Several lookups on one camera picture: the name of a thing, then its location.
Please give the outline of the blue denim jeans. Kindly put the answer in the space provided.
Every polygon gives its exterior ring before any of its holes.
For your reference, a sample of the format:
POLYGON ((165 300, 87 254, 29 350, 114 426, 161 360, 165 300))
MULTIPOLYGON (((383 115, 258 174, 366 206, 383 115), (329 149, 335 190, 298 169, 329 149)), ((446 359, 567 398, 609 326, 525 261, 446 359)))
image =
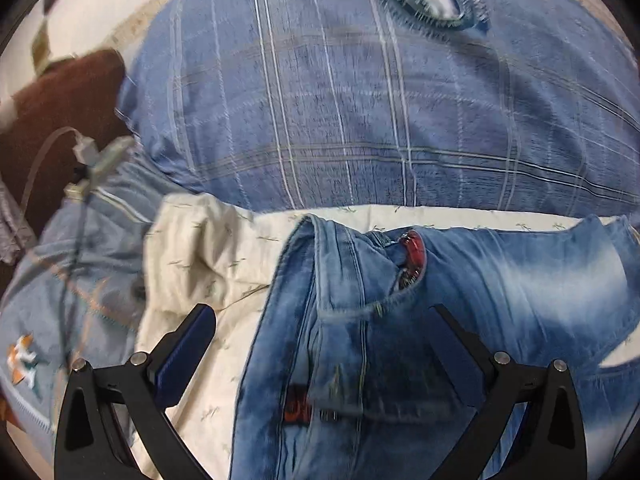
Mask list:
POLYGON ((308 216, 288 237, 242 377, 235 479, 426 479, 486 401, 437 313, 490 353, 567 364, 587 474, 639 420, 639 362, 608 362, 639 324, 639 240, 624 219, 555 232, 361 233, 308 216))

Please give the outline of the grey-blue bed sheet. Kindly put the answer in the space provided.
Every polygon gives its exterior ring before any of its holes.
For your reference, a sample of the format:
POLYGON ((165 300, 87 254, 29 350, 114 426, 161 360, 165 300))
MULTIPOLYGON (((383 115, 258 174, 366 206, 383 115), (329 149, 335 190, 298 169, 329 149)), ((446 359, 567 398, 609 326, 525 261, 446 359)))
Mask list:
POLYGON ((1 390, 47 462, 70 364, 119 365, 134 351, 145 235, 179 190, 133 151, 85 203, 64 200, 17 266, 1 300, 1 390))

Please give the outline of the cream leaf-print blanket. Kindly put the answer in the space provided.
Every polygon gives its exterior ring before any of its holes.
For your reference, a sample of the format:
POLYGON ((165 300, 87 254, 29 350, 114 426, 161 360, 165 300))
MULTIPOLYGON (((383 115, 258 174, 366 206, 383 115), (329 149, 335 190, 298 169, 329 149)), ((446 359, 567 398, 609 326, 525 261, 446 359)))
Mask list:
POLYGON ((358 231, 400 228, 489 228, 534 233, 572 228, 577 219, 479 209, 361 205, 254 214, 211 195, 163 199, 146 236, 143 269, 146 309, 134 350, 151 350, 177 328, 188 308, 213 307, 217 330, 178 408, 168 417, 195 458, 214 479, 228 479, 232 418, 240 375, 267 299, 285 239, 304 214, 346 222, 358 231))

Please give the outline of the grey cloth on headboard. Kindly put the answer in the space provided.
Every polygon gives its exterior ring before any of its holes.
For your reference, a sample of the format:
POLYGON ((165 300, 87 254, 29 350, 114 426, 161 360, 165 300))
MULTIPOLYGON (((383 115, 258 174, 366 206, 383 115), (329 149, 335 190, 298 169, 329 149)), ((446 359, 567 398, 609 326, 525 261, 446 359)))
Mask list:
POLYGON ((3 181, 0 182, 1 262, 13 266, 24 252, 37 243, 35 233, 23 211, 3 181))

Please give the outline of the white power strip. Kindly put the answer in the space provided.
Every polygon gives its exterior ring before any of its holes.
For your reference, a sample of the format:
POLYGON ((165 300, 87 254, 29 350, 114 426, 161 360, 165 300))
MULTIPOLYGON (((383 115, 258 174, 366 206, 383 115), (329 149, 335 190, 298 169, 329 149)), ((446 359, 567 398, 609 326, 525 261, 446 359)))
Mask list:
POLYGON ((85 200, 128 156, 134 144, 136 141, 132 136, 118 136, 99 151, 98 161, 93 166, 86 167, 78 162, 73 180, 64 188, 66 197, 76 202, 85 200))

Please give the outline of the brown bed headboard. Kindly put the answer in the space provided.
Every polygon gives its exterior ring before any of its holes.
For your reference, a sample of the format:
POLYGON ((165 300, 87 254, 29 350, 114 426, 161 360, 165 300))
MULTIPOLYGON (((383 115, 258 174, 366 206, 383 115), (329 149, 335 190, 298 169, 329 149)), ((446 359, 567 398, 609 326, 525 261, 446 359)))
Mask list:
MULTIPOLYGON (((55 63, 44 75, 15 93, 16 118, 1 129, 1 179, 16 200, 26 191, 29 170, 50 134, 72 127, 105 148, 129 131, 115 105, 125 65, 112 49, 55 63)), ((76 158, 71 133, 56 139, 37 170, 26 221, 39 235, 60 206, 76 158)))

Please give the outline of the blue plaid large pillow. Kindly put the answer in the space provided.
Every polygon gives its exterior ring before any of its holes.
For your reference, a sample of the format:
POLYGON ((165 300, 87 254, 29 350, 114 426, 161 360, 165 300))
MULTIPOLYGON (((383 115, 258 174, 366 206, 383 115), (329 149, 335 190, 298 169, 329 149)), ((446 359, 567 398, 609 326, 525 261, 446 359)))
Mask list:
POLYGON ((171 0, 117 114, 195 193, 639 218, 639 71, 577 0, 171 0))

